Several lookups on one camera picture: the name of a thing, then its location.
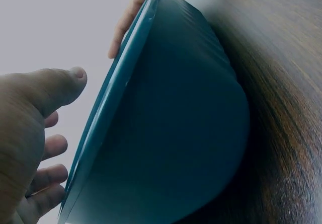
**wood grain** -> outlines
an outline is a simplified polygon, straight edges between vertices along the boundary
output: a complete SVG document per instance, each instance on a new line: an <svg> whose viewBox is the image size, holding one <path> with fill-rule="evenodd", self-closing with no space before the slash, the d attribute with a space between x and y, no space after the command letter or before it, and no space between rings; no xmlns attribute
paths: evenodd
<svg viewBox="0 0 322 224"><path fill-rule="evenodd" d="M322 223L322 0L216 0L210 22L252 131L232 183L179 223Z"/></svg>

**wooden surface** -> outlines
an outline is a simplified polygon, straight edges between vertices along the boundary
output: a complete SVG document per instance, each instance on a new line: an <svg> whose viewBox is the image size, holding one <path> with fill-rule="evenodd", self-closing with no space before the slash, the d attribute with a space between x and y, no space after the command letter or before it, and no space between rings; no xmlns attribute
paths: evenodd
<svg viewBox="0 0 322 224"><path fill-rule="evenodd" d="M179 223L322 223L322 0L216 0L211 13L252 132L233 182Z"/></svg>

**white background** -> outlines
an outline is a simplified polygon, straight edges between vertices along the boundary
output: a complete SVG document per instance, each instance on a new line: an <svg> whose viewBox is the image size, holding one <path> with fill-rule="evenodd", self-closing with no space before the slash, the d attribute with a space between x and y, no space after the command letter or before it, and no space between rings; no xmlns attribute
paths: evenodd
<svg viewBox="0 0 322 224"><path fill-rule="evenodd" d="M193 5L206 1L188 0ZM83 67L88 85L70 106L61 108L57 126L47 136L63 134L65 154L41 168L63 163L70 168L97 93L112 63L107 50L115 24L129 0L0 0L0 73L41 68ZM57 223L59 207L39 223Z"/></svg>

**hand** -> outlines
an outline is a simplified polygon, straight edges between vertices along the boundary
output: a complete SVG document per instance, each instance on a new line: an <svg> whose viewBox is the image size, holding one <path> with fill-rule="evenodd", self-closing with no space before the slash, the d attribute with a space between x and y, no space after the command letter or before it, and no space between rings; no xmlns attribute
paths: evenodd
<svg viewBox="0 0 322 224"><path fill-rule="evenodd" d="M136 14L140 10L140 7L144 3L144 0L131 0L130 4L128 5L127 9L125 10L123 16L117 23L115 30L114 30L114 36L112 39L112 43L110 45L110 49L108 52L108 57L110 59L115 58L117 55L117 52L120 48L122 39L126 33L126 31L131 26Z"/></svg>
<svg viewBox="0 0 322 224"><path fill-rule="evenodd" d="M36 224L65 195L62 165L37 170L42 160L67 148L63 136L45 139L58 121L56 110L83 91L83 69L46 69L0 76L0 223Z"/></svg>

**fingertip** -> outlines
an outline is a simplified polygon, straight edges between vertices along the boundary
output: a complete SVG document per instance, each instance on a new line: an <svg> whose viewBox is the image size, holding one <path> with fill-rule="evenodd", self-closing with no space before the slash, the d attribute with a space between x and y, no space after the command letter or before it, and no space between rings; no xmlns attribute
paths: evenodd
<svg viewBox="0 0 322 224"><path fill-rule="evenodd" d="M45 119L45 127L53 127L57 124L59 119L58 112L54 111L49 117Z"/></svg>
<svg viewBox="0 0 322 224"><path fill-rule="evenodd" d="M109 52L107 54L109 59L113 59L116 57L119 47L120 47L120 45L117 44L115 41L112 42Z"/></svg>
<svg viewBox="0 0 322 224"><path fill-rule="evenodd" d="M81 82L83 83L86 83L87 81L87 74L86 74L86 71L79 67L79 66L76 66L76 67L73 67L69 70L78 80L80 80Z"/></svg>

